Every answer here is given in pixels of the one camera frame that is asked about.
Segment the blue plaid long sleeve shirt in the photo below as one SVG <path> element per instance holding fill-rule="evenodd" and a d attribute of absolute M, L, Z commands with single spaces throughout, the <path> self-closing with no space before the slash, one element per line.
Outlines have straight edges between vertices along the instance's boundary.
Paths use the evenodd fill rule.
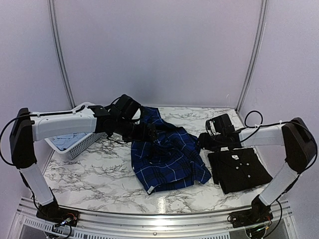
<path fill-rule="evenodd" d="M 141 122 L 153 124 L 158 133 L 154 142 L 131 145 L 132 169 L 147 194 L 209 181 L 211 173 L 200 156 L 196 136 L 163 120 L 157 108 L 145 107 Z"/>

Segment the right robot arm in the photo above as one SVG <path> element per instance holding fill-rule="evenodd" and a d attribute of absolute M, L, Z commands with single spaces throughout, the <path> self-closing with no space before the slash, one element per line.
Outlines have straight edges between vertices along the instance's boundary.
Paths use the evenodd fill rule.
<path fill-rule="evenodd" d="M 266 215 L 318 156 L 316 138 L 299 117 L 236 129 L 223 114 L 206 121 L 199 143 L 211 152 L 212 177 L 224 194 L 265 187 L 247 212 L 252 223 Z"/>

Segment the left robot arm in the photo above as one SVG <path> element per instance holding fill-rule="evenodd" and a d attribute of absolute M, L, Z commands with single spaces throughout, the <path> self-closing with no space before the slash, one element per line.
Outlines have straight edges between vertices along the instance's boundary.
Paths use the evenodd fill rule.
<path fill-rule="evenodd" d="M 155 125 L 142 122 L 145 108 L 133 98 L 123 94 L 108 106 L 83 103 L 68 111 L 30 112 L 19 110 L 8 122 L 12 125 L 9 135 L 11 161 L 25 185 L 38 200 L 38 212 L 57 222 L 63 211 L 49 188 L 37 164 L 34 143 L 54 137 L 86 133 L 118 134 L 124 142 L 153 142 L 157 139 Z"/>

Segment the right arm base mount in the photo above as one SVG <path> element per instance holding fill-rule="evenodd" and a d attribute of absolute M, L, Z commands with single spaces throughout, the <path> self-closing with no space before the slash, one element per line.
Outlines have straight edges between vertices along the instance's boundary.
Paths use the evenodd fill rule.
<path fill-rule="evenodd" d="M 227 221 L 232 224 L 233 228 L 239 228 L 269 222 L 272 219 L 273 214 L 271 210 L 267 210 L 262 214 L 258 212 L 255 214 L 252 209 L 247 209 L 231 212 Z"/>

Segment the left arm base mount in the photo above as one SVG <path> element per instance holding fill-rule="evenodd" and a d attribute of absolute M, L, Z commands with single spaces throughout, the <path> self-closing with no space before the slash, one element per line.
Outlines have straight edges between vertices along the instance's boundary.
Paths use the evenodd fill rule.
<path fill-rule="evenodd" d="M 72 227 L 77 226 L 79 220 L 79 211 L 59 208 L 58 211 L 54 211 L 53 213 L 42 213 L 39 210 L 36 213 L 36 217 L 53 222 L 58 226 L 70 225 Z"/>

